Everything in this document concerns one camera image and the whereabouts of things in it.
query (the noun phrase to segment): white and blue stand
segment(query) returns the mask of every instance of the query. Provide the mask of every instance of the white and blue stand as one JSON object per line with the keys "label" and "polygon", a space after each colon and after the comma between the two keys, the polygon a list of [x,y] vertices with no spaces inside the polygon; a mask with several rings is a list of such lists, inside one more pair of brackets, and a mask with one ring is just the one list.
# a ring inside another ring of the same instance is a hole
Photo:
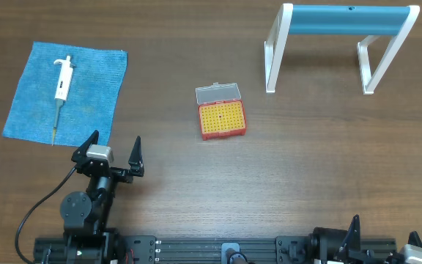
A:
{"label": "white and blue stand", "polygon": [[[356,7],[283,4],[264,43],[267,92],[275,92],[288,34],[368,35],[358,43],[364,95],[372,95],[401,44],[410,33],[419,6]],[[380,36],[391,36],[382,60],[371,75],[367,47]]]}

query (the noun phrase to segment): pipette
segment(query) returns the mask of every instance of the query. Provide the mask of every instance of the pipette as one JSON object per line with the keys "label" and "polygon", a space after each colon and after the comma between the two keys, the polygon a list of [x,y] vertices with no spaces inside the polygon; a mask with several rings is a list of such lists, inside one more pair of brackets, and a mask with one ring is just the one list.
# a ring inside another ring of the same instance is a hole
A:
{"label": "pipette", "polygon": [[73,77],[74,64],[71,63],[71,56],[66,55],[66,59],[57,59],[54,64],[61,64],[62,70],[59,73],[58,86],[56,87],[55,94],[55,123],[53,125],[53,136],[51,139],[51,145],[55,142],[56,128],[58,127],[59,110],[64,105],[67,99],[67,94],[70,91],[71,78]]}

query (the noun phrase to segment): yellow pipette tip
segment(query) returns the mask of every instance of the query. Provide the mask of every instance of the yellow pipette tip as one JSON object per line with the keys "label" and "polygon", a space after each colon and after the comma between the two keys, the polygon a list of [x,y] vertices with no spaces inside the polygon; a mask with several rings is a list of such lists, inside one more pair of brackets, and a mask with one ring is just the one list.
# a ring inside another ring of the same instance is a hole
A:
{"label": "yellow pipette tip", "polygon": [[51,137],[51,145],[53,146],[53,143],[55,142],[55,135],[56,135],[56,128],[53,129],[53,135]]}

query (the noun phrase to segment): black cable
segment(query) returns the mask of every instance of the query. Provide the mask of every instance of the black cable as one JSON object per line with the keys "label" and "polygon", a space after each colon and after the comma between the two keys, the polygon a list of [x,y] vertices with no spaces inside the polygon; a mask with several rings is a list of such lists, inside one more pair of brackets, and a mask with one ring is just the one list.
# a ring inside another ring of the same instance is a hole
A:
{"label": "black cable", "polygon": [[37,208],[39,205],[42,204],[42,202],[46,201],[46,199],[50,198],[52,195],[54,195],[63,185],[66,183],[66,181],[73,175],[75,171],[75,168],[73,167],[71,171],[66,175],[66,177],[63,179],[63,181],[54,189],[51,191],[51,193],[47,194],[47,196],[43,197],[40,201],[38,201],[26,214],[26,216],[22,219],[21,224],[19,225],[18,231],[15,233],[15,250],[18,253],[19,257],[27,264],[35,264],[32,261],[28,260],[26,257],[23,256],[21,250],[19,249],[19,235],[21,234],[21,230],[23,225],[26,223],[27,218],[30,216],[30,214]]}

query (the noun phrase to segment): pipette tip box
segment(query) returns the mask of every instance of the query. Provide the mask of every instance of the pipette tip box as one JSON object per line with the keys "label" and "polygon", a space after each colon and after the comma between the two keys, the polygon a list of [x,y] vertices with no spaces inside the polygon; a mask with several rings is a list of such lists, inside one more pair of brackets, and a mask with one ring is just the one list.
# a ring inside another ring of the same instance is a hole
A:
{"label": "pipette tip box", "polygon": [[203,140],[245,135],[245,109],[236,83],[196,88]]}

